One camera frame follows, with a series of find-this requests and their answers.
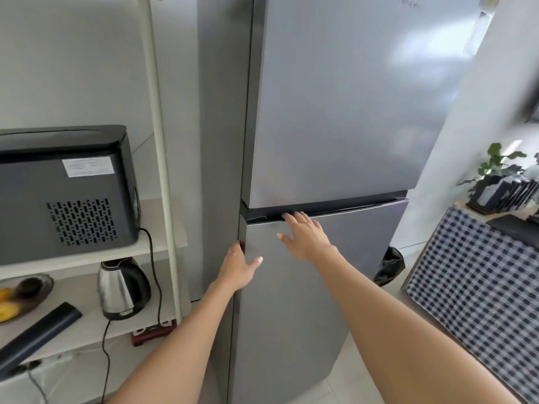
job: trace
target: kettle handle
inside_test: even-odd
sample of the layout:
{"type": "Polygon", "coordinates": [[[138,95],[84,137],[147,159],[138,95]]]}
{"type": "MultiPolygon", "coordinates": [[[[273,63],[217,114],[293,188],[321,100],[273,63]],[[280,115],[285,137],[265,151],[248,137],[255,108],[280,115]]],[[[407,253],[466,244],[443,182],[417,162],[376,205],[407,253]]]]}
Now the kettle handle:
{"type": "Polygon", "coordinates": [[[150,299],[152,298],[152,288],[150,287],[150,282],[146,277],[145,273],[138,267],[124,267],[122,273],[138,283],[141,293],[141,300],[136,304],[136,306],[145,306],[150,299]]]}

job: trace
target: refrigerator door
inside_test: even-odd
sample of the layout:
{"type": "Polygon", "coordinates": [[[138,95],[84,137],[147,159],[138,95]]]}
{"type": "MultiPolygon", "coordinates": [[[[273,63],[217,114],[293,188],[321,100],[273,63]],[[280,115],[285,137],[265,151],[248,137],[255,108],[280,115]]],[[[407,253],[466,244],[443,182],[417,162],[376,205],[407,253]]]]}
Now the refrigerator door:
{"type": "MultiPolygon", "coordinates": [[[[407,200],[315,217],[331,242],[373,278],[407,200]]],[[[246,224],[247,260],[264,257],[253,281],[234,299],[229,404],[284,404],[330,373],[348,327],[309,263],[293,259],[277,239],[284,221],[246,224]]]]}
{"type": "Polygon", "coordinates": [[[247,207],[413,189],[479,13],[480,0],[255,0],[247,207]]]}

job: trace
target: black cable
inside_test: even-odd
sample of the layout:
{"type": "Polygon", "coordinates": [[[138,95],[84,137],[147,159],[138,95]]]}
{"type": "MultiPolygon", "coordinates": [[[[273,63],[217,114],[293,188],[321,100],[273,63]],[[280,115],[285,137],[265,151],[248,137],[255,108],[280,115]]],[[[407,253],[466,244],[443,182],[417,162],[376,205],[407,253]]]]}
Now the black cable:
{"type": "Polygon", "coordinates": [[[101,396],[101,404],[104,403],[104,394],[105,394],[105,391],[107,390],[108,374],[111,371],[111,356],[109,356],[107,351],[104,349],[104,339],[107,336],[107,330],[110,325],[111,325],[111,320],[108,321],[107,327],[104,328],[103,339],[101,340],[101,350],[103,350],[103,353],[107,356],[107,375],[104,378],[104,387],[103,387],[103,395],[101,396]]]}
{"type": "Polygon", "coordinates": [[[30,370],[28,370],[28,377],[30,378],[30,381],[32,382],[32,384],[34,384],[35,387],[39,390],[39,394],[41,394],[41,397],[43,398],[43,401],[45,401],[45,404],[49,404],[49,400],[47,400],[47,395],[43,391],[43,388],[41,388],[39,383],[33,377],[33,375],[30,373],[30,370]]]}
{"type": "Polygon", "coordinates": [[[157,309],[157,325],[161,326],[161,305],[163,304],[163,291],[157,280],[157,274],[155,273],[155,264],[154,264],[154,244],[152,242],[152,236],[150,232],[145,228],[140,228],[140,231],[144,231],[148,236],[148,241],[150,242],[150,261],[152,263],[152,274],[154,275],[155,284],[157,285],[157,290],[159,291],[159,307],[157,309]]]}

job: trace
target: black and white gingham tablecloth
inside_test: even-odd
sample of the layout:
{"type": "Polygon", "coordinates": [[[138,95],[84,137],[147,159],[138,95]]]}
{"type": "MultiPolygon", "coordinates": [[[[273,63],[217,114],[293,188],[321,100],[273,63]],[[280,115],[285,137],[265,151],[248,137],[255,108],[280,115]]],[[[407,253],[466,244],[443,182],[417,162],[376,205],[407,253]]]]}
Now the black and white gingham tablecloth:
{"type": "Polygon", "coordinates": [[[450,208],[410,297],[529,403],[539,404],[539,251],[450,208]]]}

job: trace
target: trash bag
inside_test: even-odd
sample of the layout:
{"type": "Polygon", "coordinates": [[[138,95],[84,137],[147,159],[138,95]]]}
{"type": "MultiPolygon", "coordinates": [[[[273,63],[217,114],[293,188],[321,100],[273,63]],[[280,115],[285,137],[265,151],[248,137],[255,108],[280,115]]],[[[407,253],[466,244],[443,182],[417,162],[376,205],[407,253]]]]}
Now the trash bag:
{"type": "Polygon", "coordinates": [[[404,268],[406,268],[406,265],[402,254],[397,248],[389,247],[380,264],[380,270],[374,277],[374,283],[378,286],[387,285],[399,276],[404,271],[404,268]]]}

